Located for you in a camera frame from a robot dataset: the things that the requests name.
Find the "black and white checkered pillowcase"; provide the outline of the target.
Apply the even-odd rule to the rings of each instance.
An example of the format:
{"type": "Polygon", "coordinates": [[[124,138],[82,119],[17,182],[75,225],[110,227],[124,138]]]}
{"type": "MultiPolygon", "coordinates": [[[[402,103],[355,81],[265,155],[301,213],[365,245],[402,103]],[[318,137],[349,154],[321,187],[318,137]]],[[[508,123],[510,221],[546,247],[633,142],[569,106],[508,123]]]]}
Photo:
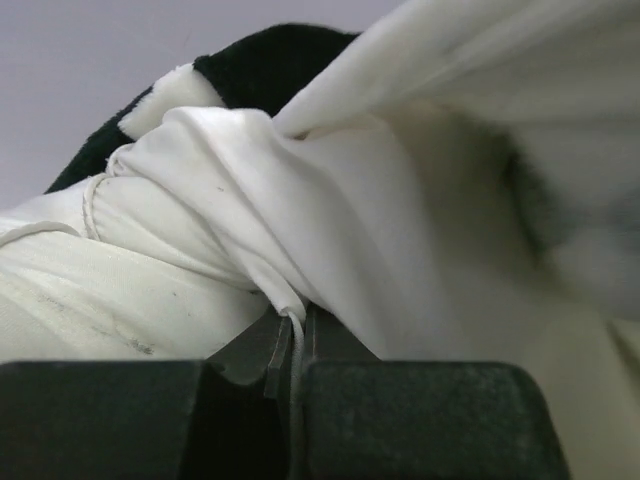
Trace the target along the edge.
{"type": "Polygon", "coordinates": [[[362,33],[276,25],[158,79],[85,141],[52,187],[103,171],[176,106],[256,108],[300,133],[422,103],[502,130],[533,246],[588,299],[638,317],[635,1],[410,1],[362,33]]]}

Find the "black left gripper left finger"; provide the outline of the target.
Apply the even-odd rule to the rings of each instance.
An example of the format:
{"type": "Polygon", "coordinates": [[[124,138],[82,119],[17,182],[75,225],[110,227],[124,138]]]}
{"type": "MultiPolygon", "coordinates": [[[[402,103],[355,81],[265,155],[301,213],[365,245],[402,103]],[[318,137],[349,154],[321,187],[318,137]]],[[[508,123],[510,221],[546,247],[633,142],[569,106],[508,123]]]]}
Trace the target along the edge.
{"type": "Polygon", "coordinates": [[[282,479],[292,328],[266,312],[206,360],[1,368],[5,479],[282,479]]]}

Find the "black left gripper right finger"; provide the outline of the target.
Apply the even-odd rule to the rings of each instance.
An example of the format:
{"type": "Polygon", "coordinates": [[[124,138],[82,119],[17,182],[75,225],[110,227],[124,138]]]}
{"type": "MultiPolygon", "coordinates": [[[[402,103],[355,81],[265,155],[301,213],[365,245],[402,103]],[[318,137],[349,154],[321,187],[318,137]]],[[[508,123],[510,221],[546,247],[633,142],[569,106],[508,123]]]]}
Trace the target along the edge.
{"type": "Polygon", "coordinates": [[[333,315],[306,320],[309,479],[566,479],[546,401],[497,362],[382,361],[333,315]]]}

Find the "white pillow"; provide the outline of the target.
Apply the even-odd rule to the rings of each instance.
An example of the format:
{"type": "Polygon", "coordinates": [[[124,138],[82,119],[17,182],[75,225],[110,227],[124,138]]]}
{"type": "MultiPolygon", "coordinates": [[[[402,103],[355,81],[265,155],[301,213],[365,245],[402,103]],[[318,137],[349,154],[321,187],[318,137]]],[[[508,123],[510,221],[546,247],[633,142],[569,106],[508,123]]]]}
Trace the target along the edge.
{"type": "Polygon", "coordinates": [[[3,361],[205,358],[311,303],[385,359],[523,367],[576,478],[637,478],[637,127],[179,108],[1,216],[3,361]]]}

